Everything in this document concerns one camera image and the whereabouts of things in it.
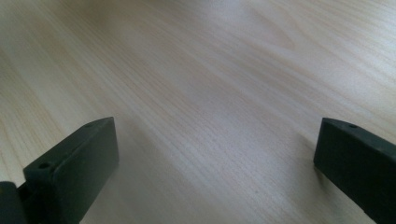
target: screw hole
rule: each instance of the screw hole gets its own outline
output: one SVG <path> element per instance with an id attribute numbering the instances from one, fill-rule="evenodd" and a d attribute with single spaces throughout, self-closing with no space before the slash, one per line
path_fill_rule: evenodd
<path id="1" fill-rule="evenodd" d="M 41 164 L 38 166 L 39 169 L 47 169 L 47 168 L 49 168 L 49 167 L 50 167 L 50 164 L 49 164 L 48 162 L 41 163 Z"/>

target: black object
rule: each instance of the black object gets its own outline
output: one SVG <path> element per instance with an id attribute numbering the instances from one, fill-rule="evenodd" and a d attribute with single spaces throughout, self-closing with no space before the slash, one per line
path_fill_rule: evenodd
<path id="1" fill-rule="evenodd" d="M 350 123 L 323 119 L 315 165 L 376 223 L 396 223 L 396 146 Z"/>
<path id="2" fill-rule="evenodd" d="M 25 167 L 18 190 L 0 182 L 0 223 L 79 223 L 118 163 L 114 119 L 82 126 Z"/>

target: light wood tabletop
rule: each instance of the light wood tabletop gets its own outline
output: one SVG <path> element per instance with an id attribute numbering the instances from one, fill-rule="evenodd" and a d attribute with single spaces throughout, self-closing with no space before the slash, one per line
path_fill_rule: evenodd
<path id="1" fill-rule="evenodd" d="M 323 117 L 396 143 L 394 0 L 2 0 L 0 180 L 114 117 L 81 223 L 374 223 L 314 169 Z"/>

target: wood grain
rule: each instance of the wood grain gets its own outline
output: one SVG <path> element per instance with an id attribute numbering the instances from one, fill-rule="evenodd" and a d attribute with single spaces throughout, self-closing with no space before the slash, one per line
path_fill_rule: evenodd
<path id="1" fill-rule="evenodd" d="M 82 223 L 373 223 L 313 167 L 321 118 L 396 143 L 392 0 L 3 0 L 0 180 L 114 116 Z"/>

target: wooden surface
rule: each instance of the wooden surface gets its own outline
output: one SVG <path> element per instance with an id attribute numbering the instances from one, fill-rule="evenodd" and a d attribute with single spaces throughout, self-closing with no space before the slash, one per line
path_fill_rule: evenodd
<path id="1" fill-rule="evenodd" d="M 0 179 L 114 116 L 82 223 L 373 223 L 313 167 L 322 117 L 396 143 L 396 2 L 2 0 Z"/>

